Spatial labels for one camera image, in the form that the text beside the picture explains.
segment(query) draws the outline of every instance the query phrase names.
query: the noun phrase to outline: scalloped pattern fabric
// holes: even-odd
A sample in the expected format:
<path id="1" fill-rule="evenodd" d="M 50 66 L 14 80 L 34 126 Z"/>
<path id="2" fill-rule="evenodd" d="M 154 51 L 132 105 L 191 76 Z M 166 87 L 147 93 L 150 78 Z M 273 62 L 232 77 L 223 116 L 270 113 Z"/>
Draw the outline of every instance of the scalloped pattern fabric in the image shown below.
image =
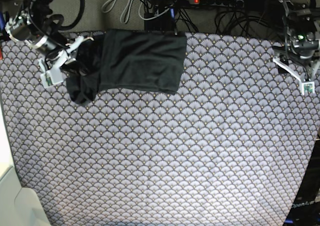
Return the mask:
<path id="1" fill-rule="evenodd" d="M 86 108 L 65 85 L 44 90 L 35 51 L 2 44 L 16 169 L 52 225 L 283 225 L 320 126 L 319 82 L 301 96 L 269 41 L 187 37 L 178 94 L 114 89 Z"/>

